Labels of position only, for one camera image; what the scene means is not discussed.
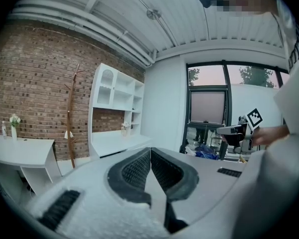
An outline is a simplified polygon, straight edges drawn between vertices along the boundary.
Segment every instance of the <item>coat rack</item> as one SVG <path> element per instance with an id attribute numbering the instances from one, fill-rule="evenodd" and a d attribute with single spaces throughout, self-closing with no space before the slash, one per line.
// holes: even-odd
<path id="1" fill-rule="evenodd" d="M 72 141 L 71 140 L 71 108 L 72 108 L 72 99 L 73 99 L 73 92 L 74 92 L 74 85 L 75 85 L 75 80 L 76 76 L 78 73 L 84 72 L 84 71 L 79 71 L 80 64 L 76 67 L 76 71 L 72 77 L 72 85 L 71 88 L 69 88 L 66 84 L 64 84 L 69 90 L 69 100 L 68 100 L 68 109 L 67 109 L 67 118 L 66 118 L 66 128 L 67 128 L 67 136 L 68 136 L 68 148 L 70 152 L 70 157 L 71 157 L 71 162 L 72 162 L 72 167 L 75 168 L 75 163 L 74 163 L 74 151 L 72 144 L 75 142 L 75 139 Z"/>

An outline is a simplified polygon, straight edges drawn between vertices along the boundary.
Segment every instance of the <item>white table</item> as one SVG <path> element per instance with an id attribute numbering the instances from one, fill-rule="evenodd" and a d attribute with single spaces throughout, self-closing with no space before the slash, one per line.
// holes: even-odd
<path id="1" fill-rule="evenodd" d="M 92 133 L 92 146 L 99 157 L 124 150 L 151 147 L 151 138 L 144 135 L 122 136 L 121 131 Z"/>
<path id="2" fill-rule="evenodd" d="M 4 139 L 0 135 L 0 183 L 17 203 L 23 183 L 18 174 L 21 170 L 36 195 L 45 187 L 61 178 L 52 148 L 54 140 L 18 138 Z"/>

